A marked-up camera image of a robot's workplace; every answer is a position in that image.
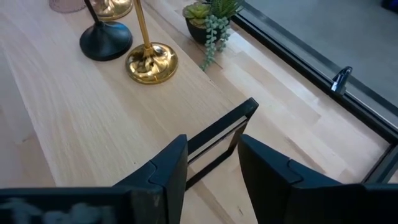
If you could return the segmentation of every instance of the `light wood tabletop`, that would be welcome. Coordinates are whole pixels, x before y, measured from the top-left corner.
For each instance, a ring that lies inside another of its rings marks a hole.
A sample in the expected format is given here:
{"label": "light wood tabletop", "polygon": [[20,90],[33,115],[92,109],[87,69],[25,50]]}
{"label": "light wood tabletop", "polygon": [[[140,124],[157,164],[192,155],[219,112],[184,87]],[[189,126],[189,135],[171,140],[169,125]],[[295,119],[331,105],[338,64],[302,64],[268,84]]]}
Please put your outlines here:
{"label": "light wood tabletop", "polygon": [[[151,41],[171,46],[176,74],[141,85],[124,68],[86,58],[79,38],[93,25],[87,10],[52,11],[47,1],[3,1],[1,45],[57,186],[110,186],[155,156],[178,134],[188,138],[234,108],[151,18]],[[136,13],[118,20],[143,43]]]}

